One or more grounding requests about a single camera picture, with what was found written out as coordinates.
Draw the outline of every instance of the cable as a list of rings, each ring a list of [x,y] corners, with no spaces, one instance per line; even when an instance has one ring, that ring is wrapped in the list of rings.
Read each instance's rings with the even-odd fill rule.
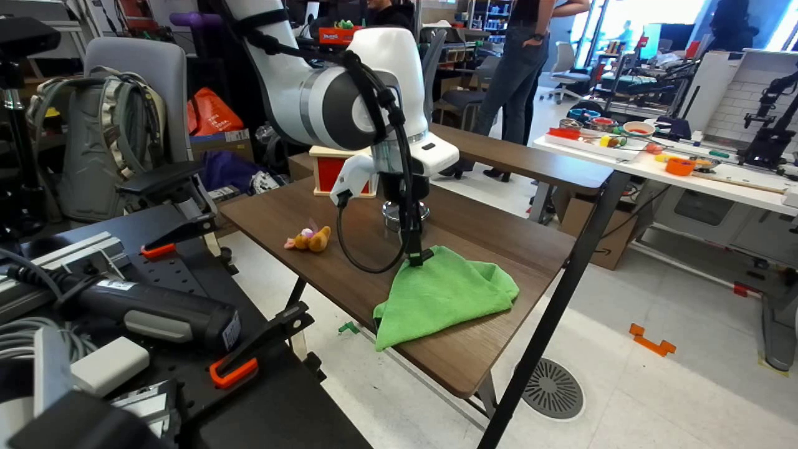
[[[34,273],[46,286],[54,295],[54,305],[66,301],[66,295],[61,293],[57,283],[51,276],[51,273],[39,270],[37,264],[32,264],[31,259],[0,246],[0,256],[12,259],[16,264],[23,264],[26,270]]]
[[[93,341],[74,335],[74,330],[69,324],[57,326],[47,317],[23,317],[23,320],[0,324],[0,359],[31,359],[34,352],[32,335],[46,326],[61,331],[61,337],[66,339],[66,345],[69,350],[73,361],[83,359],[97,350]]]
[[[614,236],[619,229],[623,229],[632,219],[642,216],[642,213],[645,208],[654,205],[654,199],[663,196],[670,190],[670,185],[667,185],[662,193],[657,193],[654,196],[648,196],[637,213],[632,213],[623,221],[619,221],[614,229],[604,231],[600,240]]]
[[[349,259],[349,264],[355,264],[355,266],[361,270],[361,273],[384,275],[384,273],[390,273],[391,266],[396,266],[396,264],[401,261],[403,246],[398,246],[396,256],[393,256],[386,266],[379,266],[379,270],[357,261],[357,259],[349,255],[347,241],[344,241],[344,208],[339,208],[339,216],[336,216],[334,231],[336,231],[336,236],[339,236],[342,253],[344,253],[344,256]]]

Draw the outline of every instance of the person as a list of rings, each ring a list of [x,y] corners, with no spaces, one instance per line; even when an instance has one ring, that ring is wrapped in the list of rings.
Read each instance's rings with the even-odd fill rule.
[[[393,0],[366,0],[366,28],[403,28],[417,34],[413,4]]]
[[[490,135],[498,110],[503,110],[501,139],[526,144],[526,127],[533,114],[526,102],[531,102],[549,58],[549,23],[552,18],[569,18],[592,7],[592,0],[553,2],[557,0],[516,0],[503,52],[480,108],[475,132]],[[486,174],[509,183],[509,172],[497,168],[486,169]]]

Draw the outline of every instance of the white table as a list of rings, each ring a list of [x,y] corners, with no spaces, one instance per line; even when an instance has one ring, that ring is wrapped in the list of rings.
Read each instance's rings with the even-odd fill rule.
[[[557,153],[557,154],[572,154],[592,163],[608,164],[619,172],[644,177],[650,183],[694,190],[711,196],[723,196],[730,203],[740,203],[748,208],[791,215],[798,216],[798,208],[786,205],[786,193],[766,193],[756,187],[744,185],[728,185],[709,177],[677,177],[663,169],[663,163],[658,163],[654,154],[642,153],[632,163],[619,163],[614,157],[600,157],[595,153],[581,153],[576,148],[549,142],[547,137],[533,139],[533,150]],[[549,185],[538,183],[538,194],[533,196],[531,216],[541,216],[549,194]],[[798,285],[786,286],[778,298],[763,298],[763,345],[766,345],[766,361],[776,369],[789,371],[792,366],[796,356],[796,309],[798,309]]]

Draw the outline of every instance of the wooden table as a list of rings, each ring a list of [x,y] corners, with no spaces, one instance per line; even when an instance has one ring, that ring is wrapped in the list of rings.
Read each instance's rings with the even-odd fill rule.
[[[490,380],[494,361],[523,324],[547,286],[563,270],[543,320],[526,345],[526,352],[482,440],[482,447],[497,447],[536,361],[541,359],[563,309],[569,307],[569,299],[600,240],[600,229],[607,229],[627,180],[622,174],[610,174],[608,168],[573,157],[533,153],[522,144],[509,144],[451,127],[433,127],[433,132],[460,144],[470,160],[541,177],[552,185],[592,190],[600,196],[592,221],[576,240],[443,190],[432,187],[432,194],[426,196],[432,208],[423,235],[426,246],[447,245],[463,256],[497,261],[522,286],[516,305],[507,315],[462,324],[448,331],[396,347],[408,361],[413,361],[451,394],[485,394],[482,387]],[[355,199],[349,203],[342,221],[351,256],[370,266],[386,264],[398,249],[396,231],[381,221],[379,208],[379,199]],[[233,203],[221,208],[221,213],[230,221],[234,221],[293,273],[296,273],[302,283],[315,285],[364,326],[376,330],[371,312],[386,299],[393,273],[364,275],[355,270],[344,259],[336,241],[324,255],[283,249],[284,240],[306,228],[310,219],[320,224],[336,221],[336,209],[331,208],[330,196],[311,194],[311,180]]]

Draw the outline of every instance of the gray floor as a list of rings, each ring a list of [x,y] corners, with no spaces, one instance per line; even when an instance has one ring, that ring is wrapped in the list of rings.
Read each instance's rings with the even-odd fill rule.
[[[533,194],[531,180],[503,185],[482,169],[438,185],[518,216]],[[221,241],[243,270],[236,283],[273,317],[290,298],[294,275],[240,231]],[[306,293],[304,299],[316,320],[306,330],[306,347],[330,375],[324,390],[374,447],[477,447],[485,416],[396,354],[374,352],[366,331],[342,335],[349,317],[322,295]],[[498,391],[543,305],[498,359]],[[658,356],[638,347],[629,324],[673,341],[677,354]],[[553,421],[522,405],[501,447],[798,447],[796,369],[778,375],[761,361],[759,301],[644,255],[629,253],[615,273],[587,273],[547,356],[572,369],[587,407],[576,418]]]

